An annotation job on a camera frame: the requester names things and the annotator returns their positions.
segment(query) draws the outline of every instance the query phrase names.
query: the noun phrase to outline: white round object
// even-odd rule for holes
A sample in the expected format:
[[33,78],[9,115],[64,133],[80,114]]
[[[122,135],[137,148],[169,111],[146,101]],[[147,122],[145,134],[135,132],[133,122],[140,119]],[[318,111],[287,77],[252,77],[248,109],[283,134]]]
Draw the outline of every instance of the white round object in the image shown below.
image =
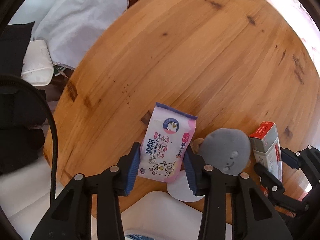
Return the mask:
[[172,197],[184,202],[196,202],[204,198],[204,196],[193,195],[192,190],[189,189],[185,171],[180,171],[175,181],[167,184],[167,190]]

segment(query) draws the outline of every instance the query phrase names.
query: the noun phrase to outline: red box top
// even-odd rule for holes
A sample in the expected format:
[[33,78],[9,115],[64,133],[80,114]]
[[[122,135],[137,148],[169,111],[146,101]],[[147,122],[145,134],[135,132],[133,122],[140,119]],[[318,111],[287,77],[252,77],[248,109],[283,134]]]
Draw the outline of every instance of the red box top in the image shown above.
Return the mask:
[[262,140],[270,131],[270,129],[274,126],[274,124],[274,122],[262,122],[259,128],[254,133],[250,134],[250,137]]

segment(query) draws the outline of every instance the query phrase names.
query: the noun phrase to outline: wooden table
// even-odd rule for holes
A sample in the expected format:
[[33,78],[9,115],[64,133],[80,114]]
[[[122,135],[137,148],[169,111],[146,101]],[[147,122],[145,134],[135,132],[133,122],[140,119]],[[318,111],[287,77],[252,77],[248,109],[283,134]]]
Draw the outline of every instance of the wooden table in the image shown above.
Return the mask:
[[[128,9],[86,54],[55,111],[62,184],[128,154],[156,101],[198,116],[194,138],[222,127],[249,135],[272,121],[282,147],[320,148],[319,76],[265,0],[140,0]],[[48,134],[49,162],[51,150]],[[253,164],[252,157],[245,171],[258,183]],[[299,198],[308,181],[301,171],[283,170],[286,194]],[[154,190],[166,184],[138,177],[121,211]],[[231,222],[229,202],[227,211]]]

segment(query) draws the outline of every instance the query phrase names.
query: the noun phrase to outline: round blue logo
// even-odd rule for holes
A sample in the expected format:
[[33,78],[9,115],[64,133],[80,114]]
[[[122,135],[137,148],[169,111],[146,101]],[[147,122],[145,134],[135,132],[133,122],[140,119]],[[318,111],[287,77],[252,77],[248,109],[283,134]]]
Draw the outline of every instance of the round blue logo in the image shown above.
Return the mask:
[[163,122],[163,129],[169,134],[176,133],[179,130],[179,123],[174,118],[168,118]]

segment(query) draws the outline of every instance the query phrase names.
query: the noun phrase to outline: red and white box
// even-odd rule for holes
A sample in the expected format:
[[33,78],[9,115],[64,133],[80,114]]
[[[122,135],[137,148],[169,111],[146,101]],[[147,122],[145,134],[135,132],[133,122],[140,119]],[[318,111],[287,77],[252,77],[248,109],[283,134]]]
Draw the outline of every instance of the red and white box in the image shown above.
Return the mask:
[[[256,162],[265,166],[282,182],[281,151],[276,124],[262,122],[249,138]],[[264,187],[261,189],[265,195],[268,195],[268,191]]]

